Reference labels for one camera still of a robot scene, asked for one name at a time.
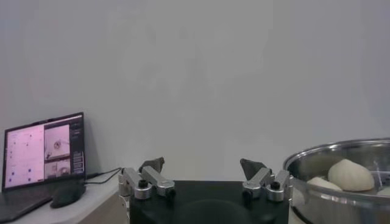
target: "stainless steel pot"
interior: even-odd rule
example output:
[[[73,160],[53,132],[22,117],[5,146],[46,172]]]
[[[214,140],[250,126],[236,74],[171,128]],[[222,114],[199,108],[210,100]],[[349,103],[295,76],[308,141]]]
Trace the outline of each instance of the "stainless steel pot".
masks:
[[[338,192],[307,184],[313,177],[327,177],[332,165],[349,159],[368,168],[375,179],[369,192]],[[283,164],[294,177],[297,192],[293,200],[302,201],[294,209],[307,222],[315,224],[390,223],[390,197],[376,192],[390,186],[390,138],[360,139],[320,145],[290,156]]]

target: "table surface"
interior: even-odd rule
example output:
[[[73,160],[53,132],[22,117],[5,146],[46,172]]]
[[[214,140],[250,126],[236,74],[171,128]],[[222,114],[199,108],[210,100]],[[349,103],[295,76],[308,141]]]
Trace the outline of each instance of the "table surface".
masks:
[[[104,181],[111,174],[102,175],[88,181]],[[11,224],[71,224],[79,223],[96,208],[118,191],[118,177],[105,184],[89,184],[83,196],[74,204],[52,209],[50,203],[22,216]]]

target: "white bun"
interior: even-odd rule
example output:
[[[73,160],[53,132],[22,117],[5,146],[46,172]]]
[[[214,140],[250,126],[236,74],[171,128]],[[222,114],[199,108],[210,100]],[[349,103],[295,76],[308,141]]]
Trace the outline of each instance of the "white bun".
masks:
[[[347,159],[330,168],[328,179],[345,191],[368,191],[374,188],[374,178],[370,171]]]
[[[320,187],[325,187],[325,188],[329,188],[329,189],[333,189],[333,190],[336,190],[336,191],[342,191],[342,189],[340,187],[338,187],[337,185],[329,182],[329,181],[326,181],[322,178],[319,178],[319,177],[314,177],[313,179],[307,181],[308,184],[312,184],[312,185],[317,185],[317,186],[320,186]]]

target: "computer mouse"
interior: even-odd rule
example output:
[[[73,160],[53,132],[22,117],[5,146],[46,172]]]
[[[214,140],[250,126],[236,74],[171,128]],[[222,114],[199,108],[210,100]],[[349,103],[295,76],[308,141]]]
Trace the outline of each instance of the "computer mouse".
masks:
[[[53,194],[52,208],[61,208],[76,202],[85,192],[85,186],[82,183],[63,186]]]

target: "cable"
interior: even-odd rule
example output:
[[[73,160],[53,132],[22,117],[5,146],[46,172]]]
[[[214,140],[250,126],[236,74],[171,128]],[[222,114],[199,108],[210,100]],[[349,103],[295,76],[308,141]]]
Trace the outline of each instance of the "cable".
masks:
[[[107,174],[107,173],[111,173],[111,172],[114,172],[110,177],[108,177],[105,181],[101,181],[101,182],[84,182],[84,184],[104,184],[106,182],[108,182],[109,180],[111,180],[111,178],[113,178],[122,168],[121,167],[118,167],[116,169],[113,169],[113,170],[110,170],[110,171],[107,171],[107,172],[103,172],[103,173],[94,173],[92,175],[87,175],[87,179],[90,179],[92,177],[97,177],[97,176],[100,176],[100,175],[103,175],[103,174]]]

